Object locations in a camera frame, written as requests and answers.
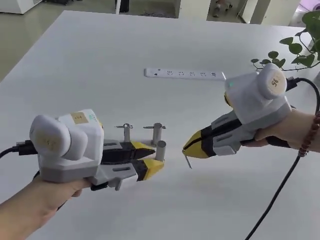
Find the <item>black wire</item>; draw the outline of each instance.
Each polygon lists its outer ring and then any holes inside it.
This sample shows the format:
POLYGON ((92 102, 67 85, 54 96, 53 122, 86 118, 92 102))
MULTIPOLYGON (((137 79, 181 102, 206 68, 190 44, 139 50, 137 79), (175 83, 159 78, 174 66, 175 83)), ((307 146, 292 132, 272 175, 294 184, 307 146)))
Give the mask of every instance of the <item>black wire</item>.
POLYGON ((0 158, 2 158, 4 155, 15 152, 15 150, 16 150, 15 147, 10 147, 10 148, 4 150, 3 152, 0 153, 0 158))
POLYGON ((305 82, 307 84, 310 84, 311 87, 314 89, 315 95, 316 95, 316 107, 315 107, 315 112, 318 112, 320 110, 320 92, 319 89, 317 87, 317 85, 315 85, 315 83, 307 78, 296 78, 295 79, 297 83, 299 82, 305 82))
MULTIPOLYGON (((315 109, 315 112, 318 112, 320 110, 320 93, 319 93, 319 89, 317 88, 317 86, 312 81, 310 81, 309 79, 306 79, 306 78, 296 78, 295 81, 297 83, 298 82, 305 82, 305 83, 308 83, 308 84, 310 84, 312 86, 312 88, 315 91, 315 95, 316 95, 316 109, 315 109)), ((278 187, 278 189, 276 190, 275 194, 273 195, 273 198, 271 199, 268 207, 266 208, 266 210, 264 211, 262 216, 259 218, 259 220, 254 225, 253 229, 249 232, 248 236, 246 236, 246 238, 244 240, 249 240, 252 237, 252 235, 256 232, 256 230, 258 229, 258 227, 260 226, 262 221, 268 215, 268 213, 270 212, 272 206, 274 205, 275 201, 277 200, 282 188, 285 186, 285 184, 288 181, 289 177, 291 176, 292 172, 295 170, 297 164, 299 163, 299 160, 300 160, 300 156, 297 156, 295 161, 293 162, 292 166, 290 167, 289 171, 287 172, 287 174, 285 175, 284 179, 282 180, 280 186, 278 187)))

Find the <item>floor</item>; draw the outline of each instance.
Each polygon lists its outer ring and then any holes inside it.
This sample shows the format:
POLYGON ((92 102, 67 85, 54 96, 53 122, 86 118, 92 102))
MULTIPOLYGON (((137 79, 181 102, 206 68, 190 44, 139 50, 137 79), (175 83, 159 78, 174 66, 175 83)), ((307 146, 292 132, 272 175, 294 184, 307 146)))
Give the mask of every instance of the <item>floor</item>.
MULTIPOLYGON (((0 81, 18 63, 29 48, 39 39, 46 29, 55 21, 63 10, 111 13, 115 12, 113 0, 82 0, 69 5, 58 5, 42 2, 24 15, 0 13, 0 81)), ((235 10, 228 14, 222 12, 219 18, 208 14, 208 21, 238 22, 235 10)), ((157 13, 175 17, 172 1, 164 0, 131 0, 130 15, 157 13)))

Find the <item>power strip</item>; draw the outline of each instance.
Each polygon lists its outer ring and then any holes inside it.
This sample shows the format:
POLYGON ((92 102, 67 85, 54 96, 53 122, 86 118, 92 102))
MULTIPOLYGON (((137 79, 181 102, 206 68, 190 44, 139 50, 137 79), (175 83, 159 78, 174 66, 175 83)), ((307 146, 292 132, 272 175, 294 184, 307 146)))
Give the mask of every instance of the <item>power strip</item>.
POLYGON ((146 68, 144 75, 149 78, 169 78, 169 79, 198 79, 225 81, 226 76, 222 71, 193 71, 161 68, 146 68))

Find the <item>hand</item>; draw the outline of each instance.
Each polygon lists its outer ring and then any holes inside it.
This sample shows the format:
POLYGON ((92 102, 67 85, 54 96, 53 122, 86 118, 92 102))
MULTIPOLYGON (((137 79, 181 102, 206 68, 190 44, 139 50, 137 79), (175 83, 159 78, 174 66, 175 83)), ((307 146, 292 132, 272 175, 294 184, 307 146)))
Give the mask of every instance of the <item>hand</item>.
POLYGON ((68 183, 52 183, 43 181, 40 176, 37 176, 9 199, 9 202, 12 206, 19 206, 20 209, 16 211, 20 211, 21 214, 41 219, 39 222, 41 227, 55 215, 61 205, 72 197, 80 196, 82 189, 90 186, 91 184, 85 179, 68 183))
POLYGON ((304 137, 310 129, 314 116, 306 114, 292 108, 292 111, 281 122, 257 131, 256 142, 252 142, 246 147, 263 147, 268 145, 266 137, 275 136, 287 141, 293 149, 299 149, 304 137))

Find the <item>wooden bead bracelet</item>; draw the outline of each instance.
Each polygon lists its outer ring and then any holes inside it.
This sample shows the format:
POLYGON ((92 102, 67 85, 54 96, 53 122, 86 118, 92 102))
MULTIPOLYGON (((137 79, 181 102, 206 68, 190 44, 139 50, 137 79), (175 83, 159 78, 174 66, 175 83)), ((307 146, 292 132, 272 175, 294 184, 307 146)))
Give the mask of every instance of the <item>wooden bead bracelet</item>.
POLYGON ((299 157, 303 158, 307 155, 307 153, 309 152, 311 142, 315 140, 315 136, 319 130, 319 127, 320 127, 320 111, 317 111, 314 115, 311 128, 307 133, 307 135, 304 137, 302 145, 299 149, 299 152, 298 152, 299 157))

